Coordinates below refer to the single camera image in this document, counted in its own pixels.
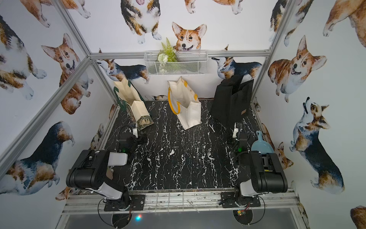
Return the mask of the cream tote bag green handles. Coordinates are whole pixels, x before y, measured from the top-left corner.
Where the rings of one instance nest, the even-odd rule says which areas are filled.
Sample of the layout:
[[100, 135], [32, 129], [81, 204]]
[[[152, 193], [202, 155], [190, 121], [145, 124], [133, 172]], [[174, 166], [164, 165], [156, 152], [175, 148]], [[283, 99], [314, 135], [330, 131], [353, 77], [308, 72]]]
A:
[[114, 81], [114, 92], [118, 99], [122, 100], [121, 108], [129, 108], [132, 119], [137, 128], [142, 130], [154, 124], [144, 100], [141, 98], [133, 84], [127, 79]]

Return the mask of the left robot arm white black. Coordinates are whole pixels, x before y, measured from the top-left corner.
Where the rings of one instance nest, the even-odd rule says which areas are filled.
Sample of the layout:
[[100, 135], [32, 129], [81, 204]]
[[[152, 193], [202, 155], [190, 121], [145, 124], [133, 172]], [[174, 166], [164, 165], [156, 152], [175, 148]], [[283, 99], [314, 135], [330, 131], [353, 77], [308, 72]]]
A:
[[113, 181], [107, 176], [107, 169], [115, 166], [126, 166], [138, 145], [145, 144], [147, 137], [136, 137], [132, 133], [122, 133], [118, 139], [118, 152], [110, 150], [83, 150], [70, 169], [66, 185], [70, 188], [88, 190], [104, 196], [106, 200], [130, 203], [125, 185]]

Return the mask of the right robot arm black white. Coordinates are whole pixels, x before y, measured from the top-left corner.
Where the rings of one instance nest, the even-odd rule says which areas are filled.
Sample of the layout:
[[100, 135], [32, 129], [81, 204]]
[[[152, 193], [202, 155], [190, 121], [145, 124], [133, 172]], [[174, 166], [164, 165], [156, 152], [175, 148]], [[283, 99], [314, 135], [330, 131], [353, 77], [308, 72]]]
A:
[[285, 193], [288, 182], [279, 157], [272, 146], [263, 138], [262, 131], [256, 131], [257, 140], [248, 148], [249, 136], [239, 123], [233, 130], [234, 145], [232, 161], [249, 170], [250, 178], [235, 189], [238, 198], [254, 197], [266, 193]]

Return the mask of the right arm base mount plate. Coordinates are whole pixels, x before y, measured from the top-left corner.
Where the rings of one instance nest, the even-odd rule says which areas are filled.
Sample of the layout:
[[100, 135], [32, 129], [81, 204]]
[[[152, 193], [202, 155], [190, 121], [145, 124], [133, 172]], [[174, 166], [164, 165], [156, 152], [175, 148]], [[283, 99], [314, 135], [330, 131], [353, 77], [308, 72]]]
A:
[[219, 206], [223, 208], [246, 208], [260, 207], [261, 203], [258, 196], [241, 196], [235, 192], [222, 192]]

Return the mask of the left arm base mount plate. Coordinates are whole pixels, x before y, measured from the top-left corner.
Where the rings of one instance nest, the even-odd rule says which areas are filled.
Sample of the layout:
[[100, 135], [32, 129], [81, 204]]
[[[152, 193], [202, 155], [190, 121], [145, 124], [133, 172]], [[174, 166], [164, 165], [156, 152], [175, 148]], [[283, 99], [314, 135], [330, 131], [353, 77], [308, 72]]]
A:
[[131, 195], [128, 198], [121, 197], [118, 200], [107, 199], [104, 211], [141, 211], [144, 209], [145, 195]]

